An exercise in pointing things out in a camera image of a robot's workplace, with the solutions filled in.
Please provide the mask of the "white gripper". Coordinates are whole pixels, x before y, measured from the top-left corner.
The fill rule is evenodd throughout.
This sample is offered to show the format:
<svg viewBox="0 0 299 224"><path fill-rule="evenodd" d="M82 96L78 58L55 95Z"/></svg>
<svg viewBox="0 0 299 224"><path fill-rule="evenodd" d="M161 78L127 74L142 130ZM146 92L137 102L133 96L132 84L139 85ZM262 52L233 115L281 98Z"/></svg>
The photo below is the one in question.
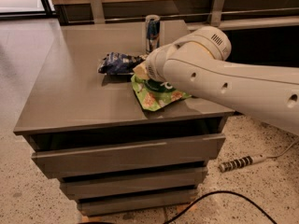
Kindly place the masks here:
<svg viewBox="0 0 299 224"><path fill-rule="evenodd" d="M164 64L176 50L172 44L155 49L149 54L145 62L138 64L133 69L135 75L140 79L149 80L151 78L158 82L165 82Z"/></svg>

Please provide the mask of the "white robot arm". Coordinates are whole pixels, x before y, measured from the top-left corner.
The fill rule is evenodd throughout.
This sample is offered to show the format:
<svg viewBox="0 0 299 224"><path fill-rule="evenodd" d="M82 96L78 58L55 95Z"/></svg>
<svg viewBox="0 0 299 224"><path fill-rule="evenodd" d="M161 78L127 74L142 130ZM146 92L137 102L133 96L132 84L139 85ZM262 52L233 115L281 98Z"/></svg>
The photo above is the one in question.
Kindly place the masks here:
<svg viewBox="0 0 299 224"><path fill-rule="evenodd" d="M229 63L230 52L227 35L205 26L155 49L134 72L298 135L299 69Z"/></svg>

